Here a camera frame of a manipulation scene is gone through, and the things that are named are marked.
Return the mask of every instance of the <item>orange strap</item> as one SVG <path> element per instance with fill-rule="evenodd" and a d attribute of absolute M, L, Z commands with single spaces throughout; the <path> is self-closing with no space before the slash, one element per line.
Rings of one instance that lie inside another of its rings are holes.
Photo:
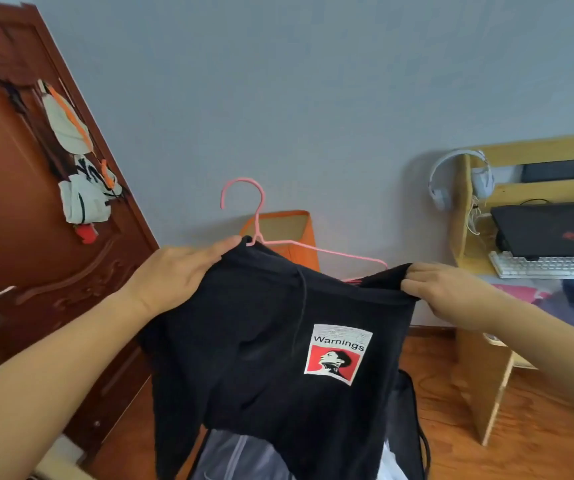
<path fill-rule="evenodd" d="M 85 131 L 85 129 L 81 126 L 78 117 L 74 114 L 74 112 L 69 108 L 69 106 L 67 105 L 67 103 L 65 103 L 65 99 L 56 92 L 56 90 L 54 90 L 54 88 L 51 87 L 51 85 L 45 83 L 45 86 L 47 86 L 47 89 L 49 90 L 50 94 L 53 96 L 54 99 L 56 99 L 56 102 L 58 103 L 58 105 L 62 108 L 62 110 L 65 112 L 65 114 L 67 115 L 67 119 L 69 120 L 69 122 L 71 124 L 73 124 L 76 129 L 78 130 L 78 133 L 80 134 L 80 136 L 83 138 L 85 144 L 87 145 L 89 152 L 90 153 L 94 153 L 94 145 L 91 143 L 91 140 L 89 138 L 89 135 L 87 134 L 87 132 Z M 105 184 L 107 185 L 107 188 L 109 189 L 113 189 L 115 187 L 115 182 L 112 180 L 112 177 L 109 176 L 109 173 L 107 172 L 107 160 L 105 160 L 103 158 L 103 160 L 100 162 L 100 173 L 103 176 L 103 179 L 105 180 Z"/>

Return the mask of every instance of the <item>white keyboard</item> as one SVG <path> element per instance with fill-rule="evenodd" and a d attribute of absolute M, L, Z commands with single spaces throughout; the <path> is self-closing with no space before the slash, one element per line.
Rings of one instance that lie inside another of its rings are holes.
<path fill-rule="evenodd" d="M 527 261 L 506 251 L 492 251 L 489 259 L 501 278 L 574 280 L 574 258 L 540 258 L 537 261 Z"/>

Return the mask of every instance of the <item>face silhouette print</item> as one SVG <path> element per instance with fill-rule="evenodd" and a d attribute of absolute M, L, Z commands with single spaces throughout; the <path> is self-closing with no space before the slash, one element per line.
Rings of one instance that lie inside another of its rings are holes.
<path fill-rule="evenodd" d="M 351 365 L 351 357 L 349 357 L 346 352 L 342 350 L 330 350 L 320 357 L 318 363 L 323 366 L 323 371 L 327 374 L 334 374 L 341 378 L 348 379 L 340 373 L 340 369 Z"/>

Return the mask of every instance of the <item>hand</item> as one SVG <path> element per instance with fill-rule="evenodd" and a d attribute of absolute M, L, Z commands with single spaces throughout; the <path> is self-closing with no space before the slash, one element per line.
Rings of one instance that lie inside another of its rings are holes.
<path fill-rule="evenodd" d="M 438 318 L 467 330 L 492 332 L 498 311 L 515 301 L 464 269 L 446 264 L 413 263 L 401 288 L 424 299 Z"/>
<path fill-rule="evenodd" d="M 151 320 L 191 298 L 207 270 L 241 239 L 239 235 L 233 235 L 198 250 L 160 248 L 147 258 L 117 294 L 127 303 L 142 306 L 147 321 Z"/>

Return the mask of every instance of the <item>hanger hook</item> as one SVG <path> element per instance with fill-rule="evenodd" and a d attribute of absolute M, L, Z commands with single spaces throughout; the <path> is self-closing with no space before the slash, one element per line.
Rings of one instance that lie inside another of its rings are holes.
<path fill-rule="evenodd" d="M 254 236 L 252 237 L 251 242 L 247 242 L 247 246 L 253 246 L 256 243 L 256 239 L 258 239 L 260 242 L 265 241 L 265 238 L 260 233 L 260 220 L 259 220 L 260 211 L 263 208 L 263 205 L 265 205 L 265 191 L 260 186 L 260 184 L 256 182 L 253 178 L 245 178 L 245 177 L 234 178 L 233 180 L 229 180 L 225 184 L 225 186 L 222 187 L 222 192 L 220 192 L 220 209 L 225 208 L 225 193 L 227 193 L 227 189 L 236 182 L 246 182 L 248 184 L 252 184 L 260 192 L 260 203 L 258 205 L 258 208 L 256 209 L 256 213 L 254 214 Z"/>

